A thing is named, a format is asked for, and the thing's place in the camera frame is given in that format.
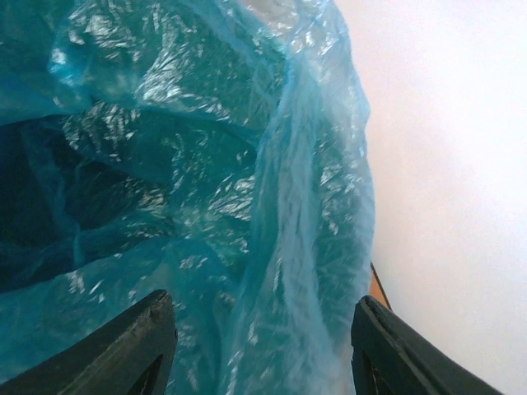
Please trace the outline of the blue plastic trash bag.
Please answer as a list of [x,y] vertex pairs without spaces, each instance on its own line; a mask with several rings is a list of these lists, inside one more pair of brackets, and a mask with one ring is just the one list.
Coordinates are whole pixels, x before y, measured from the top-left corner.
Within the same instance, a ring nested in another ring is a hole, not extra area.
[[332,1],[1,4],[1,379],[156,289],[169,394],[352,394],[369,107]]

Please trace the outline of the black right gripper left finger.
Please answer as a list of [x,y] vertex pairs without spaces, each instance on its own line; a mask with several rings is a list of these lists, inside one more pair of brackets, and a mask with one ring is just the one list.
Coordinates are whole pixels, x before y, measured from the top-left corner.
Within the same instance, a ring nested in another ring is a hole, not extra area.
[[177,345],[173,300],[150,295],[67,350],[1,385],[2,394],[163,394]]

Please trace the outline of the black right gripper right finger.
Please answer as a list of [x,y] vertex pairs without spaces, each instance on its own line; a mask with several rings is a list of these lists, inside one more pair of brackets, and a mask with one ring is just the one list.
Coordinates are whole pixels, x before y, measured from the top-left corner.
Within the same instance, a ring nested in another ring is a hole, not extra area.
[[357,303],[351,329],[357,394],[498,394],[372,296]]

